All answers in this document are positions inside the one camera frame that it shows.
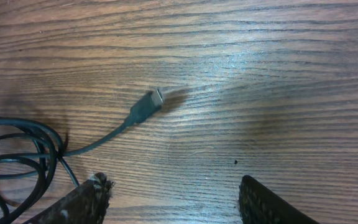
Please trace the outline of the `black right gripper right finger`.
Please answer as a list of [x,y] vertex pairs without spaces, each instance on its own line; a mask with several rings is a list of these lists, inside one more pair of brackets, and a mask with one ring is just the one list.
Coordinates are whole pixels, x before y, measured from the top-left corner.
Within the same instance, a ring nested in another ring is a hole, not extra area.
[[245,224],[318,224],[249,175],[242,178],[238,202]]

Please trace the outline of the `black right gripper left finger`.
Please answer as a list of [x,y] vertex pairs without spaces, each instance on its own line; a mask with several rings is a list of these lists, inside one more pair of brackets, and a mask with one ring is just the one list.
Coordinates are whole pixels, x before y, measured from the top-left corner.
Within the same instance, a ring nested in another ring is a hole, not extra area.
[[106,174],[99,172],[25,223],[102,224],[113,187],[114,182]]

